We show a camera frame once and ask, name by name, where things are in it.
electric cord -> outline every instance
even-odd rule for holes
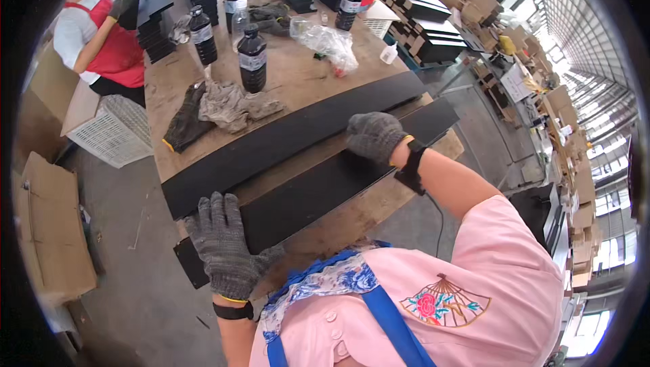
[[[438,258],[438,250],[440,249],[440,238],[443,236],[443,230],[445,228],[445,215],[443,214],[443,210],[440,209],[438,202],[435,201],[434,197],[431,196],[431,194],[428,191],[425,191],[425,193],[427,194],[427,197],[434,203],[435,208],[438,209],[438,212],[440,212],[440,232],[438,233],[438,241],[435,244],[435,257]]]

black wristband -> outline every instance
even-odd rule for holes
[[[407,146],[411,152],[409,153],[404,168],[395,173],[395,179],[422,196],[425,194],[425,189],[422,188],[421,178],[417,173],[417,169],[420,166],[420,159],[422,158],[422,154],[425,153],[427,146],[416,139],[411,140]]]
[[[246,302],[243,308],[233,308],[232,306],[219,306],[212,302],[217,317],[228,320],[250,319],[253,320],[253,305],[250,301]]]

button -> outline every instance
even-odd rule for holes
[[[341,342],[336,346],[336,353],[342,357],[348,355],[348,348],[345,346],[345,342]]]

embroidered fan design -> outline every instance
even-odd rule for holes
[[[490,306],[492,298],[466,291],[438,274],[440,281],[422,288],[412,298],[400,304],[413,316],[428,325],[463,327],[480,316]]]

blue floral fabric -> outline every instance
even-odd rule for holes
[[[377,242],[369,248],[386,247]],[[317,260],[304,272],[290,275],[287,284],[268,300],[260,315],[266,343],[280,335],[282,319],[291,304],[311,296],[363,294],[379,285],[374,273],[355,250],[341,251],[326,261]]]

